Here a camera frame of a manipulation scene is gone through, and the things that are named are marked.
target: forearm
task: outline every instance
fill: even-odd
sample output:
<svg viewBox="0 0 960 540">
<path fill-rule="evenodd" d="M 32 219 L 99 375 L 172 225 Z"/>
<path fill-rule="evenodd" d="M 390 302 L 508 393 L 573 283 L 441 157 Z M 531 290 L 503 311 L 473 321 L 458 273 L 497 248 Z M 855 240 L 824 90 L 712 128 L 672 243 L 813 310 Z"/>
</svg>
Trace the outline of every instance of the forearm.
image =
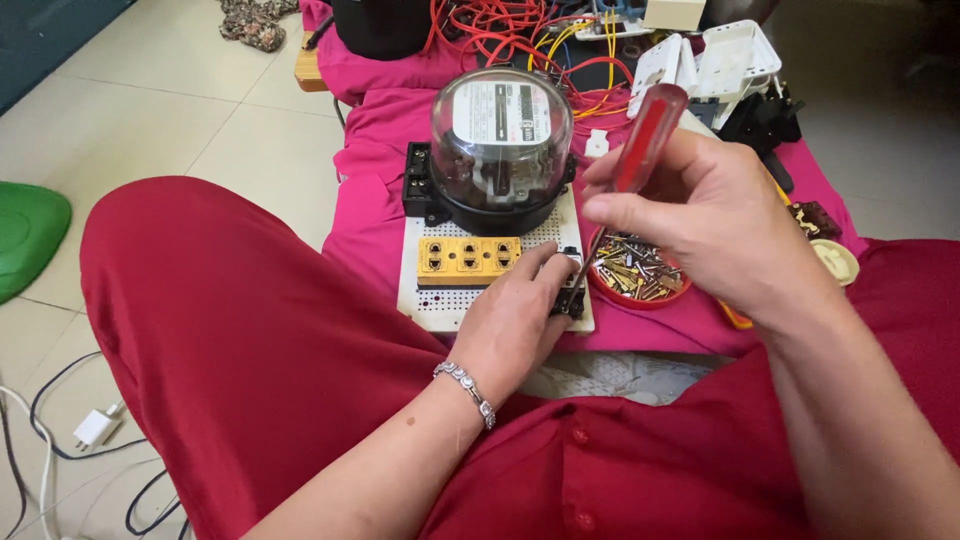
<svg viewBox="0 0 960 540">
<path fill-rule="evenodd" d="M 765 321 L 810 518 L 829 536 L 955 537 L 960 473 L 842 295 Z"/>
<path fill-rule="evenodd" d="M 469 394 L 437 377 L 244 538 L 410 538 L 482 428 Z"/>
</svg>

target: hand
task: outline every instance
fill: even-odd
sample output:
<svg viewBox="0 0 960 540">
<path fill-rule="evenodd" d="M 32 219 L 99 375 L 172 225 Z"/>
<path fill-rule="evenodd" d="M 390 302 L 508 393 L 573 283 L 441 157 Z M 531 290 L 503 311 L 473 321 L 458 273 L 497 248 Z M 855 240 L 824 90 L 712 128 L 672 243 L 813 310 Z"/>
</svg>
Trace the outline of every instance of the hand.
<svg viewBox="0 0 960 540">
<path fill-rule="evenodd" d="M 467 310 L 449 359 L 470 374 L 494 408 L 546 359 L 573 322 L 568 315 L 547 315 L 566 277 L 578 270 L 575 260 L 557 253 L 557 242 L 545 242 L 521 255 Z"/>
<path fill-rule="evenodd" d="M 586 218 L 665 248 L 700 288 L 760 324 L 840 290 L 749 147 L 676 130 L 641 195 L 602 193 L 621 148 L 584 173 Z"/>
</svg>

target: pink cloth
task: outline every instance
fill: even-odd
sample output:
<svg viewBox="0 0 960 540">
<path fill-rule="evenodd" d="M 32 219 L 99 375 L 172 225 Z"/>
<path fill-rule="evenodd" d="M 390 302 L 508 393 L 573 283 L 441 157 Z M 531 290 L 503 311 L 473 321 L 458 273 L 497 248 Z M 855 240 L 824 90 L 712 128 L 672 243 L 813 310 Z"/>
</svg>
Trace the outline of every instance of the pink cloth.
<svg viewBox="0 0 960 540">
<path fill-rule="evenodd" d="M 328 7 L 301 0 L 304 28 L 315 28 Z M 350 112 L 344 149 L 333 161 L 341 181 L 333 228 L 324 255 L 345 265 L 368 286 L 396 297 L 404 216 L 400 201 L 407 143 L 430 137 L 429 111 L 437 90 L 462 73 L 455 51 L 435 47 L 428 55 L 372 61 L 352 55 L 333 31 L 318 45 L 318 66 L 330 91 Z M 611 124 L 615 120 L 605 119 Z M 612 146 L 626 130 L 609 135 Z M 582 155 L 586 137 L 575 135 L 571 151 Z M 843 229 L 840 241 L 859 256 L 866 247 L 853 228 L 840 195 L 830 187 L 806 144 L 783 144 L 777 154 L 794 178 L 796 201 L 818 201 Z M 580 171 L 587 163 L 581 164 Z M 574 193 L 580 204 L 579 178 Z M 581 220 L 584 245 L 595 225 Z M 716 301 L 693 287 L 677 303 L 656 311 L 629 311 L 591 291 L 596 331 L 567 334 L 563 350 L 680 351 L 738 357 L 756 344 L 752 331 L 735 330 Z"/>
</svg>

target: electricity meter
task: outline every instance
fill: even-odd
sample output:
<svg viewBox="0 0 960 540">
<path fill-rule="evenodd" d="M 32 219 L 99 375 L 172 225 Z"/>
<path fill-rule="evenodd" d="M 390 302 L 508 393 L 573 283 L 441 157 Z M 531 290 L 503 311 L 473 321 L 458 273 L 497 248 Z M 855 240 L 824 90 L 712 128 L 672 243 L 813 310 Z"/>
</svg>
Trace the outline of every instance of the electricity meter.
<svg viewBox="0 0 960 540">
<path fill-rule="evenodd" d="M 416 163 L 408 155 L 407 168 L 407 183 L 414 165 L 422 177 L 414 182 L 424 182 L 414 187 L 436 203 L 427 225 L 449 218 L 477 235 L 524 234 L 573 180 L 573 112 L 543 77 L 512 67 L 470 71 L 437 94 L 430 124 L 428 150 L 411 149 L 427 155 Z"/>
</svg>

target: tile floor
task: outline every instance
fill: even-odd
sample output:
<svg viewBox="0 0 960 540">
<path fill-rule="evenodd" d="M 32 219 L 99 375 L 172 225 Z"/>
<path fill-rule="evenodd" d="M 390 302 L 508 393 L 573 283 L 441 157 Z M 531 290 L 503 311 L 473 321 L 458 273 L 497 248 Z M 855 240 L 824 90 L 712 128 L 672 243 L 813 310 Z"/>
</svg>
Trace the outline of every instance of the tile floor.
<svg viewBox="0 0 960 540">
<path fill-rule="evenodd" d="M 337 196 L 332 155 L 343 133 L 329 94 L 305 94 L 292 74 L 296 45 L 267 55 L 223 41 L 212 0 L 139 0 L 16 107 L 0 117 L 0 180 L 41 184 L 73 204 L 73 227 L 43 275 L 0 307 L 0 380 L 32 398 L 70 360 L 97 350 L 84 313 L 77 255 L 96 201 L 139 178 L 189 174 L 273 212 L 320 249 Z M 858 20 L 855 28 L 843 21 Z M 864 235 L 960 239 L 960 114 L 942 73 L 897 82 L 916 12 L 837 0 L 784 2 L 771 25 L 784 78 L 808 106 L 806 139 Z M 296 16 L 284 26 L 299 43 Z M 824 25 L 816 40 L 810 28 Z M 106 364 L 92 359 L 55 387 L 42 419 L 64 446 L 93 407 L 118 399 Z M 39 485 L 43 445 L 19 412 L 13 446 Z M 138 438 L 128 422 L 116 440 Z M 148 445 L 87 462 L 60 462 L 54 498 L 64 535 L 128 538 L 123 515 L 162 469 Z M 0 464 L 0 531 L 17 504 Z M 174 497 L 161 481 L 135 516 L 148 524 Z M 26 523 L 37 515 L 31 504 Z M 151 532 L 176 538 L 178 510 Z M 39 522 L 19 539 L 42 538 Z"/>
</svg>

